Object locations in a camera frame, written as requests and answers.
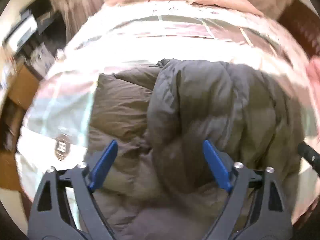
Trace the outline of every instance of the brown headboard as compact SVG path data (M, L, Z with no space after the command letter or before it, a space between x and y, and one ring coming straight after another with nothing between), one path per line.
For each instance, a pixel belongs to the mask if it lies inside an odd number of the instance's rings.
M288 29L309 58L320 56L320 18L300 0L293 0L278 22Z

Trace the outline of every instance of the dark gray fabric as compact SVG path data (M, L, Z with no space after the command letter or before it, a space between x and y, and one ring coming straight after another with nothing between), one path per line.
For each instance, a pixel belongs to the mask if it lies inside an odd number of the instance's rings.
M119 143L94 194L119 239L202 239L226 198L201 151L207 138L249 168L274 167L294 207L300 106L271 77L246 65L175 59L100 75L87 157Z

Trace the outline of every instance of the blue gripper pad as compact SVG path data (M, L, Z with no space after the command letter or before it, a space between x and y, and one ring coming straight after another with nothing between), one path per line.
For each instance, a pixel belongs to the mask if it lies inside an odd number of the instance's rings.
M118 154L118 144L115 140L108 145L108 147L103 151L101 158L98 160L95 167L89 174L89 189L94 192L96 189L101 188L103 182L113 165Z
M218 151L209 140L203 142L202 151L218 186L230 192L232 184L229 173L233 166L233 160L228 154Z

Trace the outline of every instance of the metal bolt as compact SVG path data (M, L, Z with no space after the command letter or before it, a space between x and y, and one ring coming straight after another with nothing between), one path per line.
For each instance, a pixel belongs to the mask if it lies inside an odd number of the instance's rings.
M49 169L47 169L48 173L54 172L56 169L55 167L51 166Z
M234 163L233 166L237 169L242 169L244 167L243 163Z
M274 173L274 172L275 172L275 169L272 168L272 167L266 167L266 172Z
M80 162L80 163L77 165L77 167L80 168L80 169L83 169L83 168L85 168L86 166L87 166L87 163L85 163L85 162Z

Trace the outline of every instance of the bed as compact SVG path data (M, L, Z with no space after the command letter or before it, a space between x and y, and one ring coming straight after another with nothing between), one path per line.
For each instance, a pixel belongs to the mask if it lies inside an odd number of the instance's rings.
M99 75L147 67L163 58L246 64L267 73L301 104L305 141L320 152L319 112L305 71L309 59L291 34L269 18L185 1L103 5L64 55L41 82L21 127L16 162L30 200L48 167L69 169L84 159ZM62 157L59 142L68 148ZM72 190L67 194L79 226ZM302 160L293 223L319 194L318 178Z

